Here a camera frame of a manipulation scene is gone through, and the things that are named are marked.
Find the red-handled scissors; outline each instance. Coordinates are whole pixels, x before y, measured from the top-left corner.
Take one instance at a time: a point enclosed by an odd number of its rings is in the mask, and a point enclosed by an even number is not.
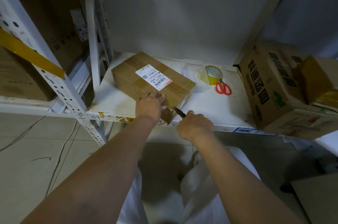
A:
[[[222,81],[222,78],[219,80],[219,82],[216,84],[216,92],[218,94],[225,94],[226,96],[231,95],[232,91],[231,88],[229,87],[229,85],[227,85],[226,83],[224,83]]]

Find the hand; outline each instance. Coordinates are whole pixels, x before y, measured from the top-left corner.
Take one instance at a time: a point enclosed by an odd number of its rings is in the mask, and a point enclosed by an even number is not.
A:
[[[156,125],[161,118],[161,113],[167,106],[161,106],[165,100],[165,94],[156,98],[157,91],[146,92],[139,101],[136,102],[135,116],[150,118]]]
[[[187,116],[180,121],[177,131],[182,138],[193,142],[198,137],[212,134],[214,132],[214,124],[204,115],[195,115],[194,111],[190,110]]]

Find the cardboard box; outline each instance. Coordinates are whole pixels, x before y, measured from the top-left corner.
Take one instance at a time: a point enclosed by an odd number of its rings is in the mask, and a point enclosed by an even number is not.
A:
[[[20,0],[29,17],[48,44],[61,67],[69,74],[84,51],[88,41],[82,42],[75,29],[71,10],[81,11],[79,0]],[[23,38],[12,32],[17,38]],[[23,43],[31,46],[29,39]]]
[[[338,61],[309,56],[294,75],[309,104],[338,112]]]
[[[338,129],[338,113],[306,104],[291,68],[302,58],[292,47],[257,42],[241,60],[244,86],[258,129],[305,139]]]
[[[133,55],[113,68],[112,76],[115,86],[134,100],[139,100],[147,91],[156,90],[158,95],[165,94],[163,105],[167,109],[162,112],[161,118],[168,124],[176,115],[172,106],[183,107],[196,85],[144,52]]]
[[[50,101],[55,92],[25,59],[0,46],[0,95]]]

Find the white cable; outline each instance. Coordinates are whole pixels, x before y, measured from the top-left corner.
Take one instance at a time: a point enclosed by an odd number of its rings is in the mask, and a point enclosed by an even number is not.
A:
[[[16,139],[14,139],[11,143],[9,143],[7,146],[5,146],[4,148],[0,149],[0,152],[2,150],[5,150],[6,148],[9,148],[11,145],[14,145],[16,142],[18,142],[20,139],[22,139],[32,128],[35,124],[37,124],[41,119],[45,118],[45,116],[42,116],[40,119],[38,119],[34,124],[32,124],[31,126],[29,126],[23,133],[20,134],[19,137],[17,137]]]
[[[57,158],[57,164],[55,165],[55,168],[54,168],[53,174],[52,174],[52,178],[50,179],[50,182],[49,182],[49,186],[48,186],[48,189],[47,189],[45,198],[48,196],[48,192],[49,192],[50,186],[51,186],[51,184],[52,184],[52,181],[53,181],[55,172],[57,171],[57,167],[58,167],[59,164],[60,164],[60,159],[61,159],[62,152],[63,152],[63,150],[64,150],[64,148],[65,148],[65,144],[66,144],[67,141],[70,139],[70,137],[73,135],[73,133],[74,133],[74,131],[75,131],[75,128],[76,128],[76,125],[77,125],[77,121],[75,122],[75,125],[74,125],[74,128],[73,128],[72,132],[70,133],[70,135],[68,136],[68,138],[65,140],[64,144],[62,145],[62,148],[61,148],[59,157]]]

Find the packing tape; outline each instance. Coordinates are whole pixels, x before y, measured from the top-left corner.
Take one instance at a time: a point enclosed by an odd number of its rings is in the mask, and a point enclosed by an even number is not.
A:
[[[222,78],[222,71],[216,66],[206,66],[206,74],[208,75],[209,85],[216,85]]]
[[[65,71],[52,63],[17,38],[0,28],[0,45],[12,51],[16,55],[26,59],[33,65],[61,78],[65,79]]]

